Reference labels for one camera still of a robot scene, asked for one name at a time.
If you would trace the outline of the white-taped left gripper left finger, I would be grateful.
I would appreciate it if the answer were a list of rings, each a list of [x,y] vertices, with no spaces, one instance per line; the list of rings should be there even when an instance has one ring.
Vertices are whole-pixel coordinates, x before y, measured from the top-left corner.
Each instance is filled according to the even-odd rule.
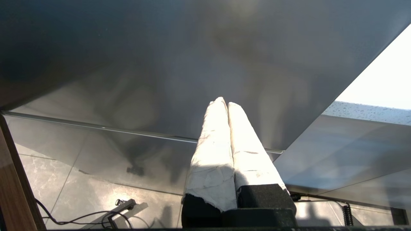
[[[221,227],[222,214],[237,209],[228,109],[211,101],[191,158],[182,199],[183,228]]]

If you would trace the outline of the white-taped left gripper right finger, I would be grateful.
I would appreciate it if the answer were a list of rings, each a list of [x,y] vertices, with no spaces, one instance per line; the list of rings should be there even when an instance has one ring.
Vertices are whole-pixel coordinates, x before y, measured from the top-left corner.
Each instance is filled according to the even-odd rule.
[[[230,102],[228,119],[238,208],[288,209],[296,212],[285,183],[243,108]]]

